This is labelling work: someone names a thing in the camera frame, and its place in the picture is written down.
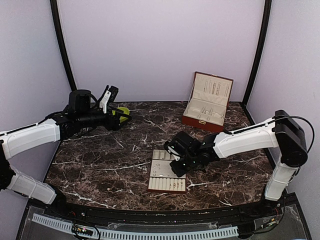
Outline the beige jewelry tray insert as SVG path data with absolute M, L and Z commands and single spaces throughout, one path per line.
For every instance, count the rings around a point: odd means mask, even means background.
M 178 177 L 171 169 L 174 155 L 165 150 L 153 150 L 148 191 L 161 193 L 185 193 L 186 175 Z

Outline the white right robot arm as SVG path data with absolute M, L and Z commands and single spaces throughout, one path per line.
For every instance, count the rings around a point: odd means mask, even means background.
M 239 153 L 279 148 L 280 157 L 266 184 L 264 199 L 255 205 L 255 213 L 266 217 L 274 210 L 274 202 L 281 198 L 293 176 L 308 160 L 311 148 L 307 146 L 305 131 L 296 122 L 297 119 L 306 120 L 280 109 L 263 122 L 233 131 L 212 133 L 202 141 L 180 131 L 164 143 L 164 149 L 174 155 L 170 167 L 177 177 L 181 177 L 189 171 L 203 170 L 211 162 Z

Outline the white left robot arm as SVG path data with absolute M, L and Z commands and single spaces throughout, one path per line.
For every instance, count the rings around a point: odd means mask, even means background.
M 107 86 L 100 98 L 90 90 L 78 89 L 69 94 L 68 104 L 62 111 L 47 115 L 42 121 L 0 133 L 0 188 L 11 190 L 46 205 L 60 218 L 67 218 L 70 206 L 58 197 L 61 194 L 47 183 L 38 181 L 11 166 L 9 159 L 35 147 L 63 142 L 81 130 L 103 126 L 117 131 L 132 116 L 127 108 L 110 106 L 119 89 Z

